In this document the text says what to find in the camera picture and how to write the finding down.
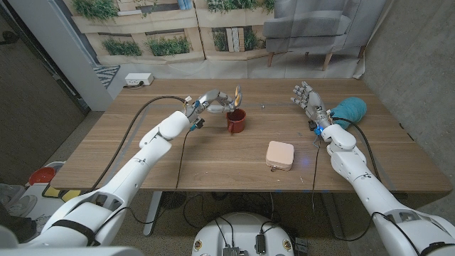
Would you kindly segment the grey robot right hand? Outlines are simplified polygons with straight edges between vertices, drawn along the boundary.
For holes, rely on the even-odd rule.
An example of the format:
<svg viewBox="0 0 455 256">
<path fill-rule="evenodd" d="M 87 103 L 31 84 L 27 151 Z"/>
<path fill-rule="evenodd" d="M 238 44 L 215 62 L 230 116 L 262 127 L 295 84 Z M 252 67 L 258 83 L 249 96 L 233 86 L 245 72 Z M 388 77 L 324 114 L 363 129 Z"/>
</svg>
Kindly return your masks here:
<svg viewBox="0 0 455 256">
<path fill-rule="evenodd" d="M 308 83 L 303 81 L 301 85 L 296 85 L 293 93 L 296 97 L 292 97 L 291 101 L 300 106 L 310 120 L 314 121 L 322 129 L 332 125 L 325 104 L 319 94 Z"/>
</svg>

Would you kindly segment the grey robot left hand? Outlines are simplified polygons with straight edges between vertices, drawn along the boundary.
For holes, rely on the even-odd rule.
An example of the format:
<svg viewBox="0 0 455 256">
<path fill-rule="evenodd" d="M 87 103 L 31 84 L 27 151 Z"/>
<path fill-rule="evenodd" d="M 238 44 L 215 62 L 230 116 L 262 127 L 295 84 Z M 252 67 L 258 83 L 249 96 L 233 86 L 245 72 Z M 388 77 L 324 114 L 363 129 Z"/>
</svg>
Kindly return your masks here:
<svg viewBox="0 0 455 256">
<path fill-rule="evenodd" d="M 192 105 L 186 108 L 186 117 L 189 122 L 194 122 L 198 119 L 198 115 L 207 110 L 210 113 L 234 112 L 242 101 L 241 87 L 235 89 L 235 96 L 221 92 L 219 89 L 208 91 L 200 96 Z"/>
</svg>

